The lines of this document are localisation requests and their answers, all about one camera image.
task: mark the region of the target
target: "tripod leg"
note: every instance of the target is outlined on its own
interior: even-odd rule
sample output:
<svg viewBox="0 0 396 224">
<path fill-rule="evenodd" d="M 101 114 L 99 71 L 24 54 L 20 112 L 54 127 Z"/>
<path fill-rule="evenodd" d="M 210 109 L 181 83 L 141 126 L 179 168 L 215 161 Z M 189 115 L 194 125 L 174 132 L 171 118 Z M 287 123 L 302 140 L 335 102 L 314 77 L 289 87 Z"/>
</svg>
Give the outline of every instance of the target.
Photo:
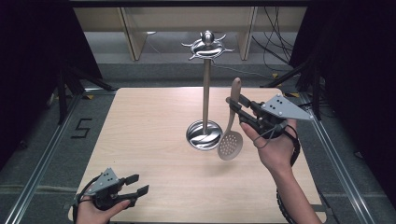
<svg viewBox="0 0 396 224">
<path fill-rule="evenodd" d="M 79 69 L 77 69 L 77 68 L 75 68 L 75 67 L 70 67 L 70 66 L 68 66 L 68 70 L 69 70 L 72 74 L 75 74 L 75 75 L 78 76 L 78 77 L 87 79 L 87 80 L 90 81 L 91 83 L 93 83 L 93 84 L 95 84 L 96 86 L 101 87 L 101 88 L 103 88 L 103 89 L 105 89 L 105 90 L 107 90 L 107 91 L 116 91 L 116 90 L 118 89 L 118 88 L 114 88 L 114 87 L 112 87 L 112 86 L 110 86 L 110 85 L 107 85 L 105 82 L 103 82 L 103 81 L 101 81 L 101 80 L 99 80 L 99 79 L 97 79 L 97 78 L 94 78 L 94 77 L 91 77 L 91 76 L 85 74 L 84 72 L 82 72 L 81 70 L 79 70 Z"/>
<path fill-rule="evenodd" d="M 64 118 L 67 115 L 67 102 L 66 102 L 66 91 L 64 89 L 64 71 L 61 70 L 58 74 L 58 96 L 59 96 L 59 111 L 60 117 L 58 123 L 64 122 Z"/>
<path fill-rule="evenodd" d="M 273 88 L 276 87 L 277 85 L 283 83 L 284 81 L 288 80 L 291 77 L 294 77 L 295 75 L 299 74 L 301 71 L 303 71 L 307 66 L 307 62 L 302 63 L 300 65 L 298 65 L 296 68 L 294 68 L 293 70 L 289 71 L 287 74 L 283 75 L 282 77 L 274 80 L 273 82 L 261 86 L 262 88 Z"/>
</svg>

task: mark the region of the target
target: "hand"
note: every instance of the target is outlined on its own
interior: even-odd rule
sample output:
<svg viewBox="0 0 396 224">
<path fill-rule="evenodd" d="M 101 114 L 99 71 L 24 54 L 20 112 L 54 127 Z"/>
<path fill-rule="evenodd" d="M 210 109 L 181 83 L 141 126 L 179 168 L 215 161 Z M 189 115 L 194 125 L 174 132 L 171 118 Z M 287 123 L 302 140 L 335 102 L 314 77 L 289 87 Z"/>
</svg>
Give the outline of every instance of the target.
<svg viewBox="0 0 396 224">
<path fill-rule="evenodd" d="M 107 222 L 128 207 L 131 201 L 116 203 L 106 211 L 99 210 L 91 201 L 90 196 L 84 196 L 78 206 L 77 224 L 107 224 Z"/>
<path fill-rule="evenodd" d="M 288 124 L 296 130 L 297 121 L 295 119 L 288 119 Z M 260 135 L 246 123 L 241 123 L 241 127 L 245 134 L 254 141 L 253 144 L 259 150 L 262 164 L 267 167 L 271 173 L 279 173 L 291 169 L 290 159 L 294 146 L 285 134 L 268 140 L 260 137 Z M 295 137 L 295 132 L 290 127 L 286 128 L 286 132 Z"/>
</svg>

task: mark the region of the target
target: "slotted spatula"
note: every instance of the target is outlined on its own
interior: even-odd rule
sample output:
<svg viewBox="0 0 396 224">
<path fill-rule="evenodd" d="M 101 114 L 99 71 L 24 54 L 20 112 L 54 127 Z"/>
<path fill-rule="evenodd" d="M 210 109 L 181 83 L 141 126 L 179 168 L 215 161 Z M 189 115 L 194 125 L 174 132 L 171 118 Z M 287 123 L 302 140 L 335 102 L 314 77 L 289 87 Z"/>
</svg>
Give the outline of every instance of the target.
<svg viewBox="0 0 396 224">
<path fill-rule="evenodd" d="M 238 102 L 239 94 L 241 93 L 241 79 L 237 77 L 233 81 L 231 86 L 231 99 Z M 235 118 L 235 112 L 230 109 L 230 117 L 228 119 L 227 129 L 223 136 L 220 138 L 218 146 L 219 157 L 224 161 L 230 161 L 235 158 L 242 149 L 244 140 L 242 135 L 238 132 L 231 131 L 233 126 L 233 119 Z"/>
</svg>

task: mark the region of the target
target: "black strap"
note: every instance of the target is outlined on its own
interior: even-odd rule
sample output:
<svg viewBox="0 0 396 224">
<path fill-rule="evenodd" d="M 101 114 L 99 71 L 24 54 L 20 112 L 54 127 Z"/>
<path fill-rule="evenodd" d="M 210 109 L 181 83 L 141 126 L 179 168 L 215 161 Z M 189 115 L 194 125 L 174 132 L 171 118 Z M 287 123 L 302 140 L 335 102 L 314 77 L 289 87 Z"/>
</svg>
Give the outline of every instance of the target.
<svg viewBox="0 0 396 224">
<path fill-rule="evenodd" d="M 90 187 L 90 185 L 95 182 L 99 176 L 95 177 L 93 180 L 91 180 L 85 187 L 84 189 L 81 191 L 80 194 L 77 194 L 75 197 L 75 202 L 73 203 L 73 222 L 76 224 L 77 222 L 77 216 L 78 216 L 78 206 L 80 203 L 85 202 L 86 200 L 81 200 L 82 195 L 84 195 L 85 191 L 87 190 L 87 188 Z"/>
<path fill-rule="evenodd" d="M 298 140 L 298 134 L 297 134 L 296 130 L 293 127 L 291 127 L 289 124 L 287 125 L 287 127 L 291 128 L 294 131 L 294 133 L 296 134 L 296 137 L 294 137 L 293 135 L 288 133 L 286 131 L 286 129 L 283 130 L 283 134 L 285 134 L 291 140 L 291 142 L 293 143 L 293 146 L 294 146 L 293 155 L 291 155 L 291 159 L 290 159 L 290 165 L 292 166 L 297 161 L 297 158 L 300 155 L 301 146 L 300 146 L 300 141 Z M 288 210 L 286 210 L 286 207 L 284 206 L 278 191 L 276 191 L 276 200 L 277 200 L 277 204 L 279 205 L 279 209 L 282 212 L 283 217 L 289 222 L 289 224 L 297 223 L 289 215 Z"/>
</svg>

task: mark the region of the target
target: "floor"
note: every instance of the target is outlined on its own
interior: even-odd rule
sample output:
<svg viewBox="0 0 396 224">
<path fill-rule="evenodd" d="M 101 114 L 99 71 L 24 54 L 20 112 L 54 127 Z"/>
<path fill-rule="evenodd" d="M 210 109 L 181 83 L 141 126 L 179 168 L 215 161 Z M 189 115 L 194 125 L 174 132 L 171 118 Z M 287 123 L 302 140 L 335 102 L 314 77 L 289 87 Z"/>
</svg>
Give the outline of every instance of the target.
<svg viewBox="0 0 396 224">
<path fill-rule="evenodd" d="M 215 33 L 216 38 L 222 35 Z M 123 34 L 86 33 L 86 36 L 104 81 L 114 87 L 202 85 L 202 60 L 189 61 L 190 50 L 181 46 L 198 39 L 198 34 L 153 33 L 148 36 L 137 62 L 131 61 Z M 254 36 L 262 45 L 266 44 L 263 33 Z M 296 35 L 282 36 L 292 44 Z M 234 52 L 225 52 L 214 61 L 211 86 L 230 86 L 230 77 L 238 76 L 243 87 L 259 88 L 291 69 L 270 53 L 264 53 L 254 41 L 248 60 L 241 61 L 235 38 L 236 34 L 227 33 L 223 40 L 225 47 Z M 275 44 L 268 48 L 287 59 L 284 50 Z M 311 93 L 297 92 L 294 88 L 298 77 L 279 88 L 290 93 L 289 99 L 295 104 L 309 103 Z M 88 92 L 68 99 L 69 116 L 65 122 L 58 125 L 55 98 L 24 139 L 26 147 L 18 149 L 0 172 L 0 222 L 72 223 L 67 217 L 70 205 L 115 94 L 97 90 L 89 82 L 83 84 Z M 309 104 L 304 109 L 309 112 Z M 343 130 L 336 112 L 326 104 L 324 95 L 320 115 L 321 120 L 315 122 L 299 121 L 298 130 L 318 193 L 327 208 L 326 223 L 395 223 L 395 209 L 364 159 L 355 155 L 358 150 Z"/>
</svg>

